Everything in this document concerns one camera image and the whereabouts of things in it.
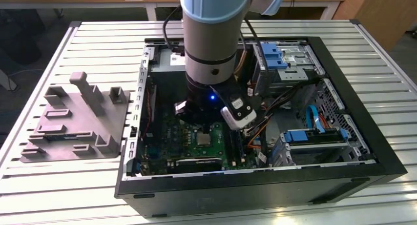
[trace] slotted aluminum table surface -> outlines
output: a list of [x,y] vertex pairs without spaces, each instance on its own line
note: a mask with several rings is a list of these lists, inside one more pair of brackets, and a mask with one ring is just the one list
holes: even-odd
[[[43,113],[50,85],[76,91],[68,78],[84,71],[100,91],[133,92],[146,38],[162,22],[83,22],[70,27],[0,150],[0,224],[386,224],[417,220],[417,87],[361,25],[350,21],[258,20],[259,36],[320,36],[409,173],[336,204],[146,220],[114,198],[120,158],[26,164],[19,161]],[[251,36],[247,26],[242,32]],[[181,22],[167,25],[182,37]]]

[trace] green circuit board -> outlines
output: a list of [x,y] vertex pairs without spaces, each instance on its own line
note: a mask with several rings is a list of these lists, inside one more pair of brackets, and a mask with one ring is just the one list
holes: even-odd
[[209,133],[199,127],[165,114],[162,120],[161,143],[149,147],[150,166],[154,174],[167,174],[170,166],[181,159],[221,159],[222,170],[247,169],[255,164],[251,158],[243,164],[231,164],[227,158],[230,143],[225,137],[225,123],[214,123]]

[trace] screw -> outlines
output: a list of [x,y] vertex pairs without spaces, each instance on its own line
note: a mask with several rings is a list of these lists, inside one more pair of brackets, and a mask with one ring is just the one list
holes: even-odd
[[213,74],[213,75],[217,75],[218,73],[219,73],[219,69],[213,69],[213,70],[211,70],[211,74]]

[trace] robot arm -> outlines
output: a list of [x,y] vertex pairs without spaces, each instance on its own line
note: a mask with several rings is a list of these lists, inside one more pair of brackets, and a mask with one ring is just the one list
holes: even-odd
[[273,15],[282,0],[181,0],[189,95],[179,117],[207,125],[221,116],[233,130],[257,117],[234,78],[241,25],[247,11]]

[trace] motherboard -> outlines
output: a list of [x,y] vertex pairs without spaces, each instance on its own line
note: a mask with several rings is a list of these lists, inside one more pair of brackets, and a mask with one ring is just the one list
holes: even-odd
[[211,124],[209,133],[163,113],[161,138],[146,145],[153,175],[247,169],[255,167],[255,155],[243,151],[241,132],[226,123]]

